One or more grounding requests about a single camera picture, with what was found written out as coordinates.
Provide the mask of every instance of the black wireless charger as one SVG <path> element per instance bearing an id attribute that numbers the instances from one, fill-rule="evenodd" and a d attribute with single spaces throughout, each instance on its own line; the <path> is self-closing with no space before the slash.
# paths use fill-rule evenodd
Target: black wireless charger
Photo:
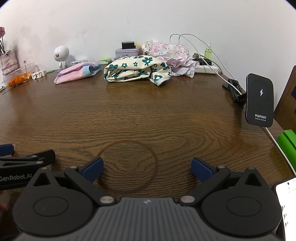
<path id="1" fill-rule="evenodd" d="M 239 95 L 229 84 L 223 88 L 231 93 L 234 103 L 246 104 L 246 121 L 251 125 L 270 127 L 274 120 L 274 86 L 270 79 L 256 74 L 248 74 L 247 92 L 243 93 L 237 80 L 228 79 L 242 94 Z"/>

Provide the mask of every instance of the phone screen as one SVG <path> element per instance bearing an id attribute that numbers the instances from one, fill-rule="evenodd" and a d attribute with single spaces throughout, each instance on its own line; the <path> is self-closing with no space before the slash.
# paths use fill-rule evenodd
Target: phone screen
<path id="1" fill-rule="evenodd" d="M 276 194 L 282 209 L 286 241 L 296 236 L 296 177 L 278 184 Z"/>

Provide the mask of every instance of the wooden table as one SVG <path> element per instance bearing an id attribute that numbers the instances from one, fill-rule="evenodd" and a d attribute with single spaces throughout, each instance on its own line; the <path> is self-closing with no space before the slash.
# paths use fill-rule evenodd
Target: wooden table
<path id="1" fill-rule="evenodd" d="M 56 73 L 0 95 L 0 143 L 16 155 L 56 152 L 52 170 L 104 159 L 95 181 L 110 195 L 179 198 L 197 184 L 193 157 L 233 171 L 253 166 L 269 185 L 292 172 L 263 128 L 249 125 L 215 75 L 109 83 L 103 71 L 84 80 L 55 85 Z M 283 131 L 276 121 L 270 128 Z M 15 202 L 20 189 L 2 200 Z M 16 232 L 11 210 L 0 221 L 0 236 Z"/>

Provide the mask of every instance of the pink flower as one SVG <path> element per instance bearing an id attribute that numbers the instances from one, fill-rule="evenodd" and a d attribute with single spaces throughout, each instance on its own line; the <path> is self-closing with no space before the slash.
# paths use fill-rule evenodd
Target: pink flower
<path id="1" fill-rule="evenodd" d="M 0 27 L 0 37 L 3 37 L 5 34 L 5 29 L 4 27 Z"/>

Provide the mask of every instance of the cream cloth with green flowers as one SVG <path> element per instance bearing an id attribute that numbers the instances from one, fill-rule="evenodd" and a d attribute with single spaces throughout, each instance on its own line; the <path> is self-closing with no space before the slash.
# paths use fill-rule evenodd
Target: cream cloth with green flowers
<path id="1" fill-rule="evenodd" d="M 104 70 L 104 78 L 109 82 L 148 78 L 157 86 L 170 79 L 171 74 L 166 63 L 146 55 L 122 57 L 107 65 Z"/>

